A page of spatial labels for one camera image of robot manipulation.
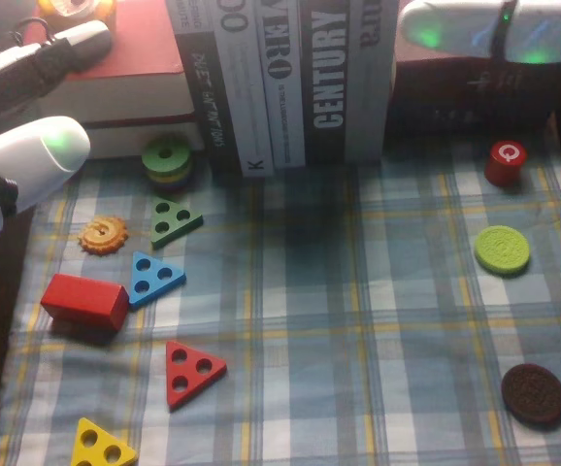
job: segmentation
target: red cylinder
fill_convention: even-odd
[[[492,147],[485,166],[485,177],[496,186],[509,186],[520,181],[526,161],[526,149],[515,141],[500,141]]]

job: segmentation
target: red rectangular block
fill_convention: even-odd
[[[54,319],[118,331],[129,309],[129,296],[117,283],[56,274],[41,305]]]

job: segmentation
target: red triangle block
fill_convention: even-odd
[[[226,374],[224,359],[177,342],[166,344],[166,402],[174,410]]]

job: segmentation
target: tablecloth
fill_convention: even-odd
[[[149,244],[153,191],[136,159],[93,161],[37,208],[0,396],[0,465],[70,464],[79,418],[154,465],[561,464],[561,427],[505,410],[500,383],[534,362],[561,381],[561,153],[520,138],[522,184],[482,173],[494,140],[415,139],[381,167],[217,183],[169,199],[205,225]],[[131,234],[106,257],[77,234],[95,215]],[[481,229],[531,246],[524,274],[478,266]],[[55,273],[129,287],[134,251],[186,285],[129,313],[109,342],[52,324]],[[224,358],[226,377],[169,413],[165,345]]]

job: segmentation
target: toy block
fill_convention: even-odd
[[[78,422],[71,466],[129,466],[138,453],[83,417]]]
[[[219,357],[177,342],[166,344],[166,402],[178,408],[226,374]]]
[[[168,245],[203,224],[203,216],[165,199],[153,199],[151,245],[155,250]]]
[[[118,331],[127,316],[129,296],[120,284],[56,274],[41,305],[55,320]]]
[[[185,283],[185,273],[141,252],[134,252],[129,304],[142,306]]]

